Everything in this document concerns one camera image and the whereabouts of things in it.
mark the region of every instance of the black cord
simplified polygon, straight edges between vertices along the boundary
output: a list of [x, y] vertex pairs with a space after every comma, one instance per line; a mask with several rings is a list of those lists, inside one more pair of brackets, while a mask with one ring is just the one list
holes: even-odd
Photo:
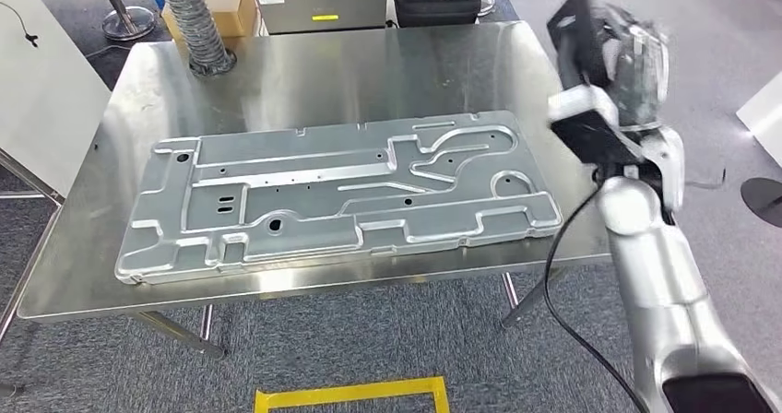
[[16, 14], [17, 18], [19, 18], [19, 24], [22, 26], [22, 31], [24, 31], [24, 33], [25, 33], [25, 40], [29, 41], [29, 42], [30, 42], [30, 44], [32, 44], [32, 47], [38, 47], [38, 43], [37, 43], [37, 42], [35, 42], [36, 40], [38, 40], [38, 35], [30, 35], [30, 34], [27, 32], [27, 27], [26, 27], [26, 26], [25, 26], [25, 24], [24, 24], [24, 19], [23, 19], [23, 18], [22, 18], [22, 16], [21, 16], [21, 15], [18, 13], [18, 11], [17, 11], [15, 8], [13, 8], [13, 7], [11, 7], [11, 6], [7, 5], [6, 3], [3, 3], [2, 1], [0, 1], [0, 6], [5, 6], [5, 7], [7, 7], [8, 9], [10, 9], [10, 10], [11, 10], [11, 12], [13, 12], [14, 14]]
[[557, 312], [557, 310], [554, 308], [554, 305], [551, 303], [551, 296], [549, 296], [549, 275], [551, 274], [551, 263], [554, 260], [554, 255], [557, 253], [557, 247], [560, 245], [560, 241], [562, 240], [565, 232], [567, 231], [567, 228], [570, 227], [570, 224], [573, 222], [576, 216], [584, 210], [584, 207], [589, 204], [590, 201], [598, 194], [600, 188], [598, 187], [595, 189], [594, 192], [589, 194], [589, 196], [584, 200], [583, 203], [581, 203], [578, 207], [575, 208], [575, 211], [573, 212], [573, 215], [568, 217], [568, 219], [565, 220], [563, 223], [562, 228], [557, 232], [557, 234], [554, 236], [554, 241], [551, 244], [551, 248], [549, 250], [549, 255], [546, 257], [546, 268], [543, 272], [543, 297], [546, 300], [546, 307], [549, 309], [549, 313], [551, 313], [551, 316], [557, 321], [557, 324], [560, 325], [564, 329], [565, 332], [567, 332], [568, 335], [570, 335], [573, 339], [578, 342], [578, 344], [581, 345], [581, 347], [585, 348], [586, 351], [589, 352], [590, 355], [592, 355], [593, 358], [598, 360], [600, 365], [602, 365], [608, 373], [613, 377], [613, 379], [616, 380], [619, 385], [622, 386], [622, 389], [624, 392], [630, 397], [630, 399], [633, 401], [633, 404], [635, 404], [635, 407], [638, 408], [638, 411], [641, 413], [648, 413], [648, 409], [646, 408], [646, 404], [641, 399], [640, 396], [633, 390], [633, 388], [627, 383], [627, 381], [624, 380], [622, 375], [617, 372], [617, 370], [606, 360], [606, 358], [600, 354], [599, 351], [597, 351], [596, 348], [594, 348], [591, 344], [587, 342], [586, 339], [581, 337], [576, 331], [569, 325], [565, 320], [562, 318], [562, 316]]

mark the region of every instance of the silver flexible hose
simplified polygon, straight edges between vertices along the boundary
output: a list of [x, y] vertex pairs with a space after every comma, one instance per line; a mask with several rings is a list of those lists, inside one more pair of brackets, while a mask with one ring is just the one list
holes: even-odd
[[231, 70], [236, 57], [226, 51], [206, 1], [166, 0], [166, 3], [190, 52], [190, 68], [193, 72], [210, 76]]

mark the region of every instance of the yellow label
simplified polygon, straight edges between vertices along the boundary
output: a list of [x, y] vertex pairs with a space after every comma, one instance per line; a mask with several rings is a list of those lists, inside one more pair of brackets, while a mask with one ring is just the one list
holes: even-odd
[[313, 21], [336, 21], [339, 15], [313, 15]]
[[268, 413], [273, 408], [316, 406], [337, 402], [361, 401], [378, 397], [421, 395], [431, 393], [434, 398], [434, 412], [448, 413], [448, 394], [445, 391], [445, 379], [433, 378], [407, 379], [388, 383], [364, 383], [342, 387], [319, 388], [283, 393], [255, 392], [255, 413]]

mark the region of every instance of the metal panel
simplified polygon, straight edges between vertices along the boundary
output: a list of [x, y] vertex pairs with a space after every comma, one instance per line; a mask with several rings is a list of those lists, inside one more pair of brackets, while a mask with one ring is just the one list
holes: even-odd
[[116, 265], [161, 283], [548, 236], [562, 217], [510, 112], [164, 140]]

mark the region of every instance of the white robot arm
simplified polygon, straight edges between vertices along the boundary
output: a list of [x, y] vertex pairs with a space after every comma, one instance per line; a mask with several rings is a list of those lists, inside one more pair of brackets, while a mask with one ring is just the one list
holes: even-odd
[[[780, 411], [719, 322], [676, 225], [684, 151], [678, 134], [657, 120], [668, 85], [665, 41], [616, 7], [593, 18], [586, 0], [569, 0], [549, 26], [566, 87], [550, 99], [551, 130], [582, 162], [598, 166], [597, 205], [633, 344], [636, 406]], [[602, 53], [593, 54], [608, 38], [620, 43], [613, 79], [599, 70]]]

